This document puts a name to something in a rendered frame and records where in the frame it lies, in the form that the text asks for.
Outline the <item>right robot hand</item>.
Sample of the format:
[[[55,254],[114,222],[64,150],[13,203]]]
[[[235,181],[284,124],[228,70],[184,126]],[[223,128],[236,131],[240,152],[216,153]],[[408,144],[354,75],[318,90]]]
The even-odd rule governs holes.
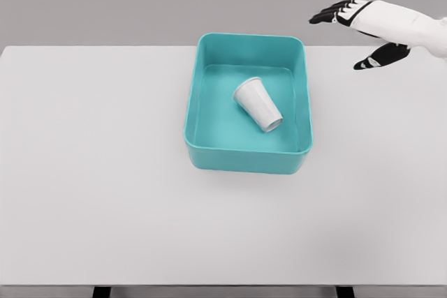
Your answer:
[[[381,0],[343,0],[314,14],[310,24],[338,23],[359,33],[386,41],[358,61],[354,70],[388,66],[421,46],[423,14]]]

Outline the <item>white paper cup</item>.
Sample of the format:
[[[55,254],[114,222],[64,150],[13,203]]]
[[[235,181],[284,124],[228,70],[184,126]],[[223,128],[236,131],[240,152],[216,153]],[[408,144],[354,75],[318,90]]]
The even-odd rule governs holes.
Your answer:
[[[233,92],[233,100],[265,133],[273,131],[284,120],[260,77],[251,77]]]

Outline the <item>teal plastic basket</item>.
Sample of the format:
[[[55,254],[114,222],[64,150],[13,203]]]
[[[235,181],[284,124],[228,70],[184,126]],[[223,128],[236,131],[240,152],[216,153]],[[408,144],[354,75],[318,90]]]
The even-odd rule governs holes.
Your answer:
[[[283,121],[270,132],[233,99],[261,79]],[[197,44],[184,123],[200,169],[293,174],[314,143],[304,43],[292,36],[207,33]]]

